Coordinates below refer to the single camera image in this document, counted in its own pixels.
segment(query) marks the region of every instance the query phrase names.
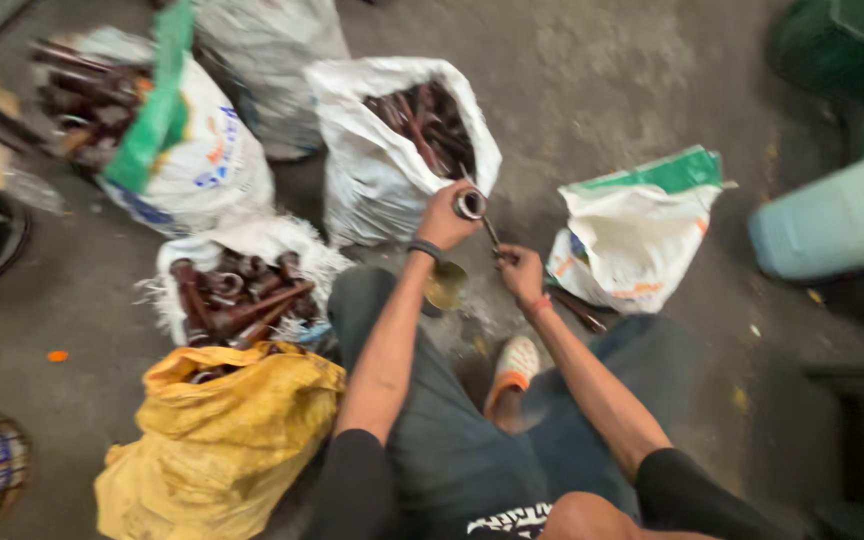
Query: green plastic bin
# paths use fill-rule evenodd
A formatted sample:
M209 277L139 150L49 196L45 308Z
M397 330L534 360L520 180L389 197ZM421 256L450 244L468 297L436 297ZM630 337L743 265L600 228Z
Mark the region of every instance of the green plastic bin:
M807 91L864 103L864 0L798 0L772 26L768 58Z

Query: printed graphic on shirt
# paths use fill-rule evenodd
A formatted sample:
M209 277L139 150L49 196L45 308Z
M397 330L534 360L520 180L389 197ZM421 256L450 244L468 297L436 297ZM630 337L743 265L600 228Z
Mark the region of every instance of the printed graphic on shirt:
M552 504L546 502L514 508L491 517L471 521L465 534L471 534L476 529L485 527L493 531L518 534L522 538L538 538L546 528L546 520L551 511Z

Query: red thread bracelet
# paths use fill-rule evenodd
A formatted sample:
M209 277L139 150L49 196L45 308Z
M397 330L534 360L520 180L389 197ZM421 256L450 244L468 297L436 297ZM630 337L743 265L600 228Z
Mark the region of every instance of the red thread bracelet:
M552 307L552 300L549 300L549 295L544 294L538 300L529 303L528 305L522 307L522 312L525 313L525 317L529 320L535 319L536 315L538 315L542 310L546 308Z

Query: black wristband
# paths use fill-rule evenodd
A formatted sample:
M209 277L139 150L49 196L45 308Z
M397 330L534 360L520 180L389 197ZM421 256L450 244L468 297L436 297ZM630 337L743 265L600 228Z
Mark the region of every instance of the black wristband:
M436 263L442 260L442 250L439 249L439 246L433 244L428 240L413 238L412 241L409 242L409 248L406 251L412 250L421 251L423 253L429 254Z

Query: green stripe on sack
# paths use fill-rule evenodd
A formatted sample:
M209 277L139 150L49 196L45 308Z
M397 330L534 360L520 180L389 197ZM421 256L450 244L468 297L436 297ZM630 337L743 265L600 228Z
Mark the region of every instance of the green stripe on sack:
M721 188L722 157L697 145L633 169L572 183L561 190L581 194L600 188L643 185L658 186L670 195L699 186Z
M195 16L189 0L178 0L155 17L154 88L122 137L102 177L133 193L144 193L159 154L183 138L189 112L180 85Z

